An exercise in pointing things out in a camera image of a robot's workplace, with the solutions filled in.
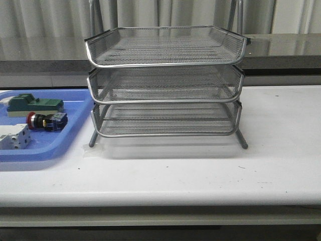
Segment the red emergency stop push button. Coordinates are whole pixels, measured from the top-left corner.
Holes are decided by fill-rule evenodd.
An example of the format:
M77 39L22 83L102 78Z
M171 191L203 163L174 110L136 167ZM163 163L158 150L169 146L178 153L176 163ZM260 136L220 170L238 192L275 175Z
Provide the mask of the red emergency stop push button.
M44 115L30 112L27 115L26 123L30 129L44 129L49 132L59 132L68 123L68 116L64 112Z

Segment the white circuit breaker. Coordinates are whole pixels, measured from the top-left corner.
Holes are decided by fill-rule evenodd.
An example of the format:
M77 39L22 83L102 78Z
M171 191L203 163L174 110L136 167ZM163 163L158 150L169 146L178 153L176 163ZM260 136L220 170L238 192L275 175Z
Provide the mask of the white circuit breaker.
M31 141L27 124L1 125L1 150L25 149Z

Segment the blue plastic tray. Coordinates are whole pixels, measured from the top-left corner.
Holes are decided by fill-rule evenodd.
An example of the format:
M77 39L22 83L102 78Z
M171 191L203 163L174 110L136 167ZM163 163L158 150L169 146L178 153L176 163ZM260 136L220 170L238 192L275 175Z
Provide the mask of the blue plastic tray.
M44 161L64 154L86 122L93 100L88 89L28 89L1 93L1 99L31 93L34 97L61 99L68 123L60 132L32 130L29 145L22 150L1 150L1 162Z

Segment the green and beige switch block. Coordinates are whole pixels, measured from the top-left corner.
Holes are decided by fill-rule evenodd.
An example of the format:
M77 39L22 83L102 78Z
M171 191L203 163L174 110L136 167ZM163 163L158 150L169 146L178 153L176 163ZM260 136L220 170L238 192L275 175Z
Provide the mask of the green and beige switch block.
M64 102L61 99L35 98L31 93L25 93L9 100L7 114L9 117L26 117L30 112L48 115L63 110Z

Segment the silver mesh tray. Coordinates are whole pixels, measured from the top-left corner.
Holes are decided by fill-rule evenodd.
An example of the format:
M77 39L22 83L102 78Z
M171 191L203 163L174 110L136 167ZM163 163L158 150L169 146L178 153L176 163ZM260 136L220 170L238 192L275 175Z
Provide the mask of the silver mesh tray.
M97 104L91 111L102 137L229 136L239 127L240 102Z
M85 40L97 68L232 65L248 39L215 26L121 27Z
M87 77L98 104L236 101L244 72L233 65L94 69Z

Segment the clear adhesive tape patch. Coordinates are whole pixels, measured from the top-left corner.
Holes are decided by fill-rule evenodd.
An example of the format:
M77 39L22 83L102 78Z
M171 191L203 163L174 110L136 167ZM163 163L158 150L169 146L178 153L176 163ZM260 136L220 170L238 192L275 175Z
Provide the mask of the clear adhesive tape patch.
M85 144L83 145L83 151L84 158L108 158L107 146L104 143L96 143L93 147Z

